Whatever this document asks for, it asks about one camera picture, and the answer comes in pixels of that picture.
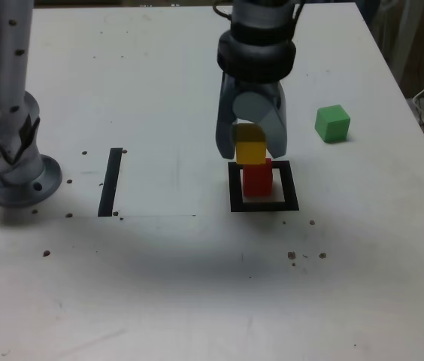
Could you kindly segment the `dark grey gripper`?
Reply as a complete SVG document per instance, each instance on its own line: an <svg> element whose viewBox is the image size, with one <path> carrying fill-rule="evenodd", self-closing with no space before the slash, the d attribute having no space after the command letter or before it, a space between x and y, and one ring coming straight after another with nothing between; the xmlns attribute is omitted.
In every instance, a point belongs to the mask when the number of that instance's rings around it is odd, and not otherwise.
<svg viewBox="0 0 424 361"><path fill-rule="evenodd" d="M216 124L216 146L224 159L235 156L237 118L256 124L273 158L286 154L286 102L280 82L251 83L222 73Z"/></svg>

